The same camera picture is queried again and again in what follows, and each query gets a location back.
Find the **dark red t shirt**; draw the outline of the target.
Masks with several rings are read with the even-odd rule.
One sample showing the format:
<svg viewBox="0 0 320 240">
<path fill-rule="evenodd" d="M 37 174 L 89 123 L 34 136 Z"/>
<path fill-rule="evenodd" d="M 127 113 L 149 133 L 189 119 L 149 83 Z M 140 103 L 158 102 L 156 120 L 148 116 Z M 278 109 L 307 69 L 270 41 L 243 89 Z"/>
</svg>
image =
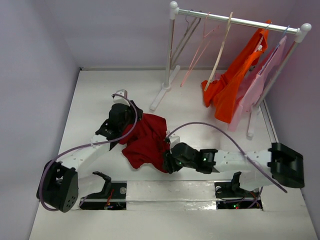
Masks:
<svg viewBox="0 0 320 240">
<path fill-rule="evenodd" d="M 165 142 L 167 130 L 165 118 L 144 113 L 133 131 L 119 141 L 119 144 L 125 145 L 122 154 L 134 169 L 152 164 L 157 170 L 167 172 L 163 167 L 163 154 L 170 148 Z"/>
</svg>

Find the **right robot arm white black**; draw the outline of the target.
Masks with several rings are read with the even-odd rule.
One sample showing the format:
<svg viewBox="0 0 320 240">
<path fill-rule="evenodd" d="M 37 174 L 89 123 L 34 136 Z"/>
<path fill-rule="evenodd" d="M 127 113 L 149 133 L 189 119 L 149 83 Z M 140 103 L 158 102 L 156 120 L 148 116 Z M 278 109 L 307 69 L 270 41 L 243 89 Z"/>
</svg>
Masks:
<svg viewBox="0 0 320 240">
<path fill-rule="evenodd" d="M 303 155 L 279 142 L 272 143 L 267 150 L 251 152 L 196 150 L 180 142 L 163 157 L 163 168 L 169 174 L 182 168 L 202 174 L 232 172 L 230 190 L 235 196 L 271 184 L 283 191 L 305 186 Z"/>
</svg>

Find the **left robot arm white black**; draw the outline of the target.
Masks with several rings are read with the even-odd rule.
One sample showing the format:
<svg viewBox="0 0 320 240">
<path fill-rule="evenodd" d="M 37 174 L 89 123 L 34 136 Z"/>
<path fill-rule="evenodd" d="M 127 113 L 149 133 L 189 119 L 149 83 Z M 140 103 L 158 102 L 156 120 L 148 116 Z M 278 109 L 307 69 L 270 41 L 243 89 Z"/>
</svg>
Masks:
<svg viewBox="0 0 320 240">
<path fill-rule="evenodd" d="M 90 143 L 68 149 L 47 162 L 36 193 L 43 208 L 66 213 L 81 208 L 90 198 L 111 196 L 111 177 L 99 170 L 87 175 L 86 169 L 127 137 L 142 117 L 143 111 L 133 100 L 115 102 Z"/>
</svg>

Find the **beige wooden hanger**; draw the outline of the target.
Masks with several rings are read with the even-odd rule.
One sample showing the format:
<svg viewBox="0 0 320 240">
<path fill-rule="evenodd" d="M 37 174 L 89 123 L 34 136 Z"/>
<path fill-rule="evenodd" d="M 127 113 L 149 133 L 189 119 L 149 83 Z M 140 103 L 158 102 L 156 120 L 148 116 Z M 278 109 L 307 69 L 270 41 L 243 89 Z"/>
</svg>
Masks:
<svg viewBox="0 0 320 240">
<path fill-rule="evenodd" d="M 220 46 L 220 49 L 219 49 L 215 64 L 214 64 L 213 69 L 211 71 L 211 74 L 209 76 L 209 79 L 207 80 L 207 83 L 206 83 L 205 88 L 204 88 L 205 92 L 209 88 L 209 85 L 212 82 L 213 77 L 215 76 L 216 70 L 218 68 L 218 65 L 219 65 L 219 62 L 220 62 L 220 59 L 221 59 L 221 56 L 222 56 L 222 53 L 223 53 L 223 50 L 224 50 L 224 47 L 225 47 L 226 39 L 227 39 L 228 33 L 230 31 L 230 28 L 231 28 L 231 18 L 232 17 L 233 17 L 233 12 L 231 12 L 230 15 L 229 15 L 229 18 L 228 18 L 228 21 L 227 21 L 227 24 L 226 24 L 226 29 L 225 29 L 225 34 L 224 34 L 223 41 L 221 43 L 221 46 Z"/>
</svg>

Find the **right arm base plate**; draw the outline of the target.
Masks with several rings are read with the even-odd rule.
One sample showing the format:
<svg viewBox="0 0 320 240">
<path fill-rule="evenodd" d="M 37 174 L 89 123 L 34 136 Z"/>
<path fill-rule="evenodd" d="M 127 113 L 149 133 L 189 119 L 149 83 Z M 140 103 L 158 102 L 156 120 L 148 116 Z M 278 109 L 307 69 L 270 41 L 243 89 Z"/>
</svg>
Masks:
<svg viewBox="0 0 320 240">
<path fill-rule="evenodd" d="M 233 174 L 230 181 L 214 183 L 216 207 L 218 210 L 260 209 L 263 210 L 261 187 L 254 190 L 241 188 L 240 176 L 242 172 Z"/>
</svg>

